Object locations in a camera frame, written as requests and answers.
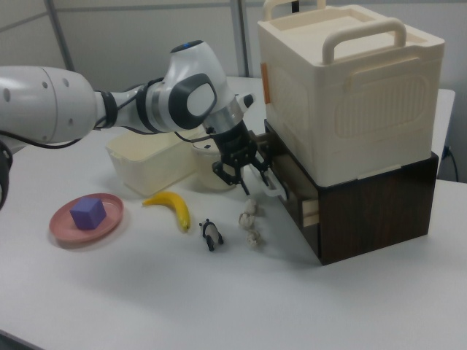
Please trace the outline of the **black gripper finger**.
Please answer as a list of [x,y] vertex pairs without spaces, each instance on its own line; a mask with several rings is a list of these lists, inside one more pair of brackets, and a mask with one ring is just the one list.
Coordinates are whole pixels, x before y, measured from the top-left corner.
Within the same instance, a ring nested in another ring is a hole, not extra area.
[[248,167],[252,171],[255,178],[262,183],[269,183],[269,169],[270,164],[263,156],[256,152],[251,162],[248,164]]
[[224,169],[225,163],[221,160],[214,162],[212,164],[212,171],[213,173],[219,177],[223,182],[232,186],[232,185],[240,185],[245,193],[246,196],[250,195],[250,191],[247,188],[247,185],[244,183],[243,175],[242,175],[242,168],[239,166],[233,167],[233,174],[230,174]]

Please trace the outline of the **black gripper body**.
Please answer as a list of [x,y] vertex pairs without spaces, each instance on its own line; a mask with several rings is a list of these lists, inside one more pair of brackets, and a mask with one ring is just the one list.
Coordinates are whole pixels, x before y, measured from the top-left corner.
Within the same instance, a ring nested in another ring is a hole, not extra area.
[[220,159],[227,165],[248,165],[255,159],[257,145],[252,140],[244,121],[223,133],[212,133],[220,151]]

